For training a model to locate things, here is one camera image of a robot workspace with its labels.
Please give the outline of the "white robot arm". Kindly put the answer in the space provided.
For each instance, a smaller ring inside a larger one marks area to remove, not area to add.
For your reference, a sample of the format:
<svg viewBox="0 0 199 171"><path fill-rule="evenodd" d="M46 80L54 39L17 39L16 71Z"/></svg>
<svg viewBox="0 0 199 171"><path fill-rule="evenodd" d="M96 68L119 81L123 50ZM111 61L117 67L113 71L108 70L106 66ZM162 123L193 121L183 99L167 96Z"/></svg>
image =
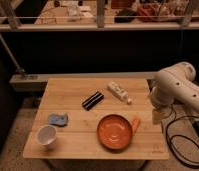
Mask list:
<svg viewBox="0 0 199 171"><path fill-rule="evenodd" d="M162 120L162 109L172 105L175 99L199 114L199 86L193 83L195 77L196 70L189 62L179 62L155 73L150 92L154 124Z"/></svg>

